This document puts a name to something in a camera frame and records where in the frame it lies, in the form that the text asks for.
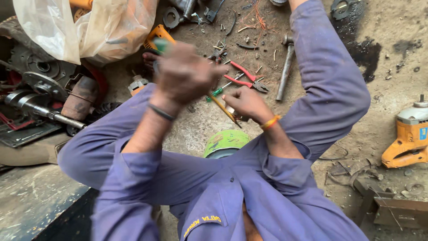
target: yellow screwdriver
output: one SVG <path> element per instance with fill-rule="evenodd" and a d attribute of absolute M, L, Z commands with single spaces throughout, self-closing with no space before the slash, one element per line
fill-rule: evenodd
<path fill-rule="evenodd" d="M 208 96 L 220 107 L 220 109 L 223 110 L 224 113 L 226 113 L 227 116 L 237 125 L 239 128 L 242 129 L 242 127 L 238 124 L 236 119 L 232 116 L 232 114 L 229 113 L 229 111 L 226 110 L 226 108 L 217 100 L 216 97 L 214 97 L 211 93 L 208 93 Z"/>

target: green screwdriver handle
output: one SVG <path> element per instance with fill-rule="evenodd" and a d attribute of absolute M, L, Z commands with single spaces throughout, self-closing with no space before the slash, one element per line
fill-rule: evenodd
<path fill-rule="evenodd" d="M 212 96 L 214 96 L 214 97 L 216 97 L 218 94 L 220 94 L 221 92 L 223 92 L 223 88 L 222 87 L 220 87 L 220 88 L 218 88 L 216 91 L 214 91 L 214 92 L 212 92 L 211 93 L 211 95 Z M 210 97 L 205 97 L 205 99 L 207 100 L 207 102 L 210 102 L 211 101 L 211 98 Z"/>

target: blue label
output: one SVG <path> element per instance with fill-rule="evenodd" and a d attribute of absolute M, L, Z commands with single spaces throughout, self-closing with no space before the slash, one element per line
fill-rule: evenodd
<path fill-rule="evenodd" d="M 419 140 L 425 140 L 427 138 L 428 127 L 419 129 Z"/>

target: green paint can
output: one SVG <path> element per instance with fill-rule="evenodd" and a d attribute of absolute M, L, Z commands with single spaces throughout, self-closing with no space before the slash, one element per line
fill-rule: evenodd
<path fill-rule="evenodd" d="M 208 140 L 204 158 L 219 159 L 228 157 L 248 142 L 250 142 L 250 137 L 243 131 L 219 131 Z"/>

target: metal hammer handle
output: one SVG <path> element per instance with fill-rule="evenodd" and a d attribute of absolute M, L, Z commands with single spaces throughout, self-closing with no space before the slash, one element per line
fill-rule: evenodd
<path fill-rule="evenodd" d="M 282 101 L 284 99 L 285 85 L 287 84 L 288 75 L 290 75 L 291 71 L 291 63 L 293 62 L 294 56 L 294 42 L 291 36 L 285 35 L 284 45 L 288 45 L 287 47 L 287 57 L 285 58 L 284 68 L 282 69 L 281 82 L 279 83 L 278 93 L 276 94 L 276 100 Z"/>

